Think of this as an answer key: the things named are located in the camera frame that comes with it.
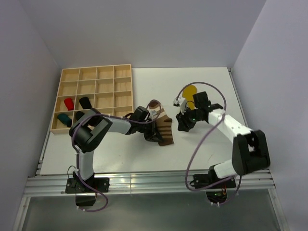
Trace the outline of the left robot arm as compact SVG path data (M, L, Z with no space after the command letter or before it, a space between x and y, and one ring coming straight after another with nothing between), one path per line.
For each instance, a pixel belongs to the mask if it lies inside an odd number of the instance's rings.
M108 132L124 135L142 133L146 141L163 141L162 135L150 112L139 106L127 117L117 117L100 113L91 108L70 128L72 146L77 155L77 169L75 174L79 177L76 186L82 192L89 192L94 186L93 157L94 150L102 142Z

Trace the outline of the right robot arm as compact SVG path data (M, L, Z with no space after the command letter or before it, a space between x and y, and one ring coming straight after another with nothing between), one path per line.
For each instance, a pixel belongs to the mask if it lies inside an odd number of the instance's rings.
M220 187L226 177L243 176L270 166L270 156L265 133L252 130L228 115L223 106L212 104L207 93L193 95L194 109L187 106L187 100L177 97L174 106L180 108L176 115L178 130L188 132L199 121L205 121L222 132L232 143L231 159L211 166L208 182Z

